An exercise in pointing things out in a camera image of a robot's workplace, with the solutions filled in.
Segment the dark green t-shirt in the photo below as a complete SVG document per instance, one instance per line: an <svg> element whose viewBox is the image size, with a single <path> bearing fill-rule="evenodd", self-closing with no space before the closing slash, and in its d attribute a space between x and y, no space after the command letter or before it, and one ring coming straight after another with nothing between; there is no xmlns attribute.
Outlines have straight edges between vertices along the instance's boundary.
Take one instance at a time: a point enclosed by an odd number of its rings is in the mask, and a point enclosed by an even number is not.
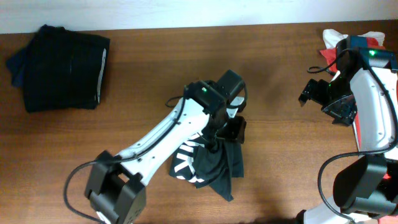
<svg viewBox="0 0 398 224"><path fill-rule="evenodd" d="M209 186L230 202L234 200L232 179L244 177L241 144L225 139L210 141L196 133L172 154L169 176L186 180L197 189Z"/></svg>

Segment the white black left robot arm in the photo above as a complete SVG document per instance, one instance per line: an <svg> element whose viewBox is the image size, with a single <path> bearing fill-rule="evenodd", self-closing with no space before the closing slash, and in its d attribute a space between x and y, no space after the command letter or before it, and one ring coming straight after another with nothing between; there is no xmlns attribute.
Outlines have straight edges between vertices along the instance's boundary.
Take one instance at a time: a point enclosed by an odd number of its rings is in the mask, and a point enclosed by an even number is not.
<svg viewBox="0 0 398 224"><path fill-rule="evenodd" d="M246 122L237 113L245 100L237 96L218 108L221 123L193 98L177 105L153 130L112 156L103 151L91 165L85 197L99 223L133 223L146 205L146 186L157 169L174 156L171 175L200 188L210 185L227 201L231 179L243 176L240 145Z"/></svg>

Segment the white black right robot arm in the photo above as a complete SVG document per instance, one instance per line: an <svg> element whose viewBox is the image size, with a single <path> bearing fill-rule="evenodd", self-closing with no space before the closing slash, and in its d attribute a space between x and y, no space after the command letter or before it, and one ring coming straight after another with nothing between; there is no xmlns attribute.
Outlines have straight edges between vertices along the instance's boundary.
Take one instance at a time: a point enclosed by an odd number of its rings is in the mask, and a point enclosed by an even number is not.
<svg viewBox="0 0 398 224"><path fill-rule="evenodd" d="M340 98L354 108L358 160L342 170L333 195L298 214L299 223L359 223L397 215L397 76L387 68L359 69Z"/></svg>

